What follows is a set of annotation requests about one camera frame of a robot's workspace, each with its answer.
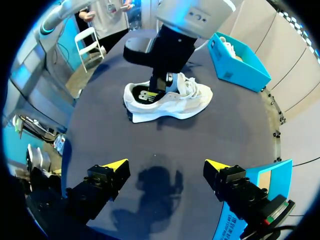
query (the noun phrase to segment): shoe insole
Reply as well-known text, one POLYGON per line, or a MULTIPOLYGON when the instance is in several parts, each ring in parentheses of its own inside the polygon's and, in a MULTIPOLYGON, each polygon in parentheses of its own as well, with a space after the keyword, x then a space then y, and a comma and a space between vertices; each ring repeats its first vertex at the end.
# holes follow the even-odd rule
POLYGON ((132 95, 134 99, 140 104, 152 104, 155 101, 154 96, 148 95, 148 87, 147 86, 135 86, 132 89, 132 95))

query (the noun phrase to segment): hand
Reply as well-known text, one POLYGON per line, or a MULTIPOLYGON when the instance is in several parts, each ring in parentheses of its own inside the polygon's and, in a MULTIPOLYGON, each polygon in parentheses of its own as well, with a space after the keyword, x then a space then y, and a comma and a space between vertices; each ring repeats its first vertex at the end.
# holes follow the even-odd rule
POLYGON ((88 12, 86 15, 85 15, 85 17, 84 17, 84 21, 86 22, 86 23, 89 23, 89 22, 91 22, 93 19, 94 19, 94 17, 95 17, 95 15, 89 15, 89 14, 95 14, 96 12, 95 11, 90 11, 90 12, 88 12))
POLYGON ((129 11, 130 9, 132 9, 132 4, 131 4, 132 1, 130 0, 127 0, 125 1, 125 3, 123 4, 123 6, 128 6, 127 8, 123 9, 124 12, 127 12, 129 11))

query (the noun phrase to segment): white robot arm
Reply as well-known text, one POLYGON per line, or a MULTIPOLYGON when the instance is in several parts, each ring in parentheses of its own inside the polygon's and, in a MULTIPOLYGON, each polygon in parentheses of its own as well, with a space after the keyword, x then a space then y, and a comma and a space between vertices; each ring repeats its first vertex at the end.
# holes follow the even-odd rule
POLYGON ((43 35, 50 34, 56 26, 72 14, 89 6, 97 0, 65 0, 61 5, 55 7, 41 24, 40 31, 43 35))
POLYGON ((210 39, 244 0, 162 0, 156 17, 191 38, 210 39))

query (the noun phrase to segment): person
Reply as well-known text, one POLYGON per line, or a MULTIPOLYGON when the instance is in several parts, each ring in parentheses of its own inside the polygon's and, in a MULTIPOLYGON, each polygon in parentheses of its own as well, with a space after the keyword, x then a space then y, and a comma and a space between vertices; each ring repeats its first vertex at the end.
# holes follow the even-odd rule
POLYGON ((132 8, 132 0, 98 0, 79 12, 86 23, 92 23, 100 47, 108 53, 116 43, 129 32, 127 11, 132 8))

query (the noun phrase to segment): shoe sole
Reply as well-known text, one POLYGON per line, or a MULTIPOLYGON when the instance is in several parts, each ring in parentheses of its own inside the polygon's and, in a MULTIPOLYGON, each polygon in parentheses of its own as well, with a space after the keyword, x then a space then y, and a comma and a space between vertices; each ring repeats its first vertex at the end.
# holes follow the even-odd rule
POLYGON ((131 113, 131 116, 129 117, 129 119, 134 124, 143 123, 143 122, 149 122, 149 121, 156 120, 156 119, 161 118, 161 117, 167 117, 167 116, 183 120, 183 119, 188 119, 188 118, 191 118, 191 117, 197 115, 198 113, 202 112, 207 106, 208 105, 200 108, 197 111, 190 112, 190 113, 173 113, 173 112, 158 112, 158 113, 150 113, 150 114, 135 114, 135 113, 131 113))

